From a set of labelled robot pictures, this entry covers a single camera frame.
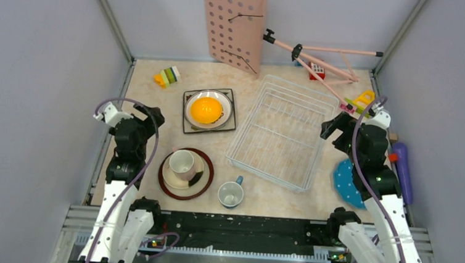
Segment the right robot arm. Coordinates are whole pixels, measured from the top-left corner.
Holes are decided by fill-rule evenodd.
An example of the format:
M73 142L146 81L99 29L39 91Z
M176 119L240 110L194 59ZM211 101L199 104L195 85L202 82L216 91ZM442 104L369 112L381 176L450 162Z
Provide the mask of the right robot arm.
M353 183L373 217L378 242L367 236L358 215L343 207L327 220L327 240L346 246L356 263L423 263L405 218L397 176L385 163L386 129L341 112L322 124L321 137L336 130L341 134L332 143L353 164Z

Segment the blue floral mug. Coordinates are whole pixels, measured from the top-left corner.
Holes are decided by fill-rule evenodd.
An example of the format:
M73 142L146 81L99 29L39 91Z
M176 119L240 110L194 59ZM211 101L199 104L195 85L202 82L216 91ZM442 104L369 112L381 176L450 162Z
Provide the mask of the blue floral mug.
M244 199L244 189L242 183L244 178L238 176L236 181L223 183L218 189L218 201L227 209L232 209L240 205Z

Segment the blue polka dot plate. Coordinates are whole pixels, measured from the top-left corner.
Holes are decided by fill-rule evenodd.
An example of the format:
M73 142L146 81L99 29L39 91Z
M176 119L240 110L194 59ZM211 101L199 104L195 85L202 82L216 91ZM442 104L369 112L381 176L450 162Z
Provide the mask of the blue polka dot plate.
M354 185L353 172L354 165L349 158L340 161L332 172L332 184L337 194L350 206L357 209L366 209L360 192Z

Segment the white wire dish rack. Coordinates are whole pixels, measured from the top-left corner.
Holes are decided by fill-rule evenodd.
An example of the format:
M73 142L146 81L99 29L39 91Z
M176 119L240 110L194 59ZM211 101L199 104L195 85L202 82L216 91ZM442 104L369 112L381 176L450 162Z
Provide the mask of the white wire dish rack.
M319 169L322 124L337 111L330 94L267 75L225 151L230 164L297 193Z

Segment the pink white mug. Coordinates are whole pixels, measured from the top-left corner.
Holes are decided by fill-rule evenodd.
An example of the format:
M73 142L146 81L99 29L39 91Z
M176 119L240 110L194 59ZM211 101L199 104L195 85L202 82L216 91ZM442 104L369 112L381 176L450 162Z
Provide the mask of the pink white mug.
M191 181L195 177L195 158L188 150L176 150L168 160L174 175L182 181Z

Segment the yellow ribbed bowl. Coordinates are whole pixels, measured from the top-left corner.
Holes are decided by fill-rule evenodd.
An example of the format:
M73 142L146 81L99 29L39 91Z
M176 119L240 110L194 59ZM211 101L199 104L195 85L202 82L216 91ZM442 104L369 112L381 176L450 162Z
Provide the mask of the yellow ribbed bowl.
M191 104L191 117L201 124L211 124L218 120L223 112L221 103L212 97L198 98Z

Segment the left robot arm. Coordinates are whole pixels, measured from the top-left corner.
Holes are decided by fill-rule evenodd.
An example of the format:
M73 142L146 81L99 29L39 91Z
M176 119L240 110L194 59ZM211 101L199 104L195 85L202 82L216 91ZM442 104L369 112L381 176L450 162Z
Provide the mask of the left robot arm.
M158 107L132 103L145 119L123 112L112 99L101 102L93 115L110 127L116 148L93 230L78 259L68 263L133 263L145 235L162 226L159 203L136 195L152 160L146 156L146 144L151 137L158 138L165 119Z

